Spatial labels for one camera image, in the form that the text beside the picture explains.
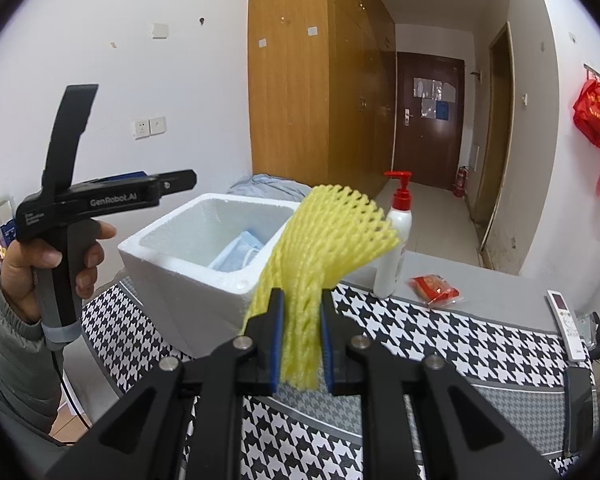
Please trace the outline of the person left hand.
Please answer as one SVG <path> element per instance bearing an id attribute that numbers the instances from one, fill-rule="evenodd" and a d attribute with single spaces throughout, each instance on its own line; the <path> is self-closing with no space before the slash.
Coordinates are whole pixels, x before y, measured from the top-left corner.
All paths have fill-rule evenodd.
<path id="1" fill-rule="evenodd" d="M 100 240 L 110 240 L 117 234 L 116 228 L 107 222 L 99 222 L 97 242 L 84 254 L 84 269 L 76 274 L 74 291 L 82 299 L 93 295 L 98 278 L 98 266 L 105 260 Z M 15 314 L 28 324 L 41 318 L 41 308 L 34 296 L 33 270 L 55 269 L 62 255 L 44 240 L 30 240 L 23 244 L 13 242 L 7 249 L 1 267 L 0 285 L 3 295 Z"/>

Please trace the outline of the grey jacket forearm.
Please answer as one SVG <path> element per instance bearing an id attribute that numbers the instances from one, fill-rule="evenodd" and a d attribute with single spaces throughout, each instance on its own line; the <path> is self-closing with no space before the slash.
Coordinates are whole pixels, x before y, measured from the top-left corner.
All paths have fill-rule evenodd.
<path id="1" fill-rule="evenodd" d="M 16 315 L 0 285 L 0 414 L 46 438 L 60 397 L 60 379 L 41 324 L 28 324 Z"/>

